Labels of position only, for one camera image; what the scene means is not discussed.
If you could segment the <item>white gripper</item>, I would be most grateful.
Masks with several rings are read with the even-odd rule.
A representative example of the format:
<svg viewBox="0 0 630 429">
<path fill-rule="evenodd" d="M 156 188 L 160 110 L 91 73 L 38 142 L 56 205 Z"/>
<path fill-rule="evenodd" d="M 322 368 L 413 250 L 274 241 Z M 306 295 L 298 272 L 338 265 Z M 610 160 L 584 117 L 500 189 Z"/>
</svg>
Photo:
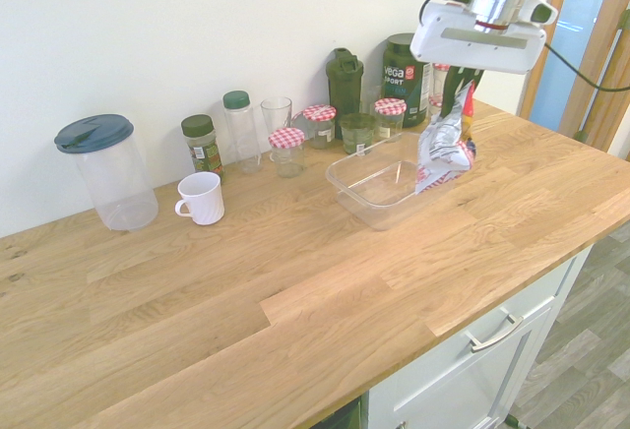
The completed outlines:
<svg viewBox="0 0 630 429">
<path fill-rule="evenodd" d="M 525 74 L 546 42 L 544 0 L 426 0 L 418 19 L 411 54 L 451 65 L 442 118 L 451 113 L 460 88 L 478 88 L 482 70 Z"/>
</svg>

